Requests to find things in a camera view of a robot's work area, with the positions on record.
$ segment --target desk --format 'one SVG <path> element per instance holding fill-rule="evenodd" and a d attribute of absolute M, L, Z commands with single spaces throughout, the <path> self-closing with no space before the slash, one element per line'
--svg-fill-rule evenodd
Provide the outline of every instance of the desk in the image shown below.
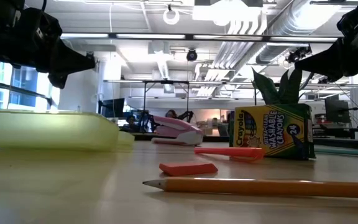
<path fill-rule="evenodd" d="M 142 185 L 160 177 L 160 162 L 188 160 L 213 162 L 222 178 L 358 181 L 358 157 L 347 156 L 243 164 L 150 142 L 136 142 L 132 152 L 0 150 L 0 223 L 358 223 L 358 199 L 181 194 Z"/>

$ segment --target crayola crayon box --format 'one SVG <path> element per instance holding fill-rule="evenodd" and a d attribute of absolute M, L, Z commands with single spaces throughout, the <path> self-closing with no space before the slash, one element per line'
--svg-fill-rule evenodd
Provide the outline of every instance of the crayola crayon box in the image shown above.
<path fill-rule="evenodd" d="M 315 158 L 311 108 L 306 104 L 236 108 L 234 147 L 261 147 L 266 157 Z"/>

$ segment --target pencil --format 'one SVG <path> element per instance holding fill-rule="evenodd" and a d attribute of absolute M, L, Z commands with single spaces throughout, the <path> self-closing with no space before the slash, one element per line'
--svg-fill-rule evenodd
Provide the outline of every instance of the pencil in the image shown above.
<path fill-rule="evenodd" d="M 356 182 L 167 177 L 143 184 L 167 192 L 358 198 Z"/>

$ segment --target pink stapler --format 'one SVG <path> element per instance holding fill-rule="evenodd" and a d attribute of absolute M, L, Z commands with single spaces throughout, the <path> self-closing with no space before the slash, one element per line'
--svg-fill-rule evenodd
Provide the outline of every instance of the pink stapler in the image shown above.
<path fill-rule="evenodd" d="M 199 145 L 203 142 L 203 131 L 186 121 L 174 118 L 154 116 L 154 122 L 159 124 L 157 134 L 175 139 L 153 138 L 153 143 Z"/>

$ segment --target orange eraser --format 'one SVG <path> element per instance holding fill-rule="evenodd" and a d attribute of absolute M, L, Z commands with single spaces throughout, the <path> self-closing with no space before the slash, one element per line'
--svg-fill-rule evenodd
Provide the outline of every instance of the orange eraser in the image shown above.
<path fill-rule="evenodd" d="M 174 162 L 160 164 L 160 169 L 171 176 L 210 174 L 218 171 L 210 162 Z"/>

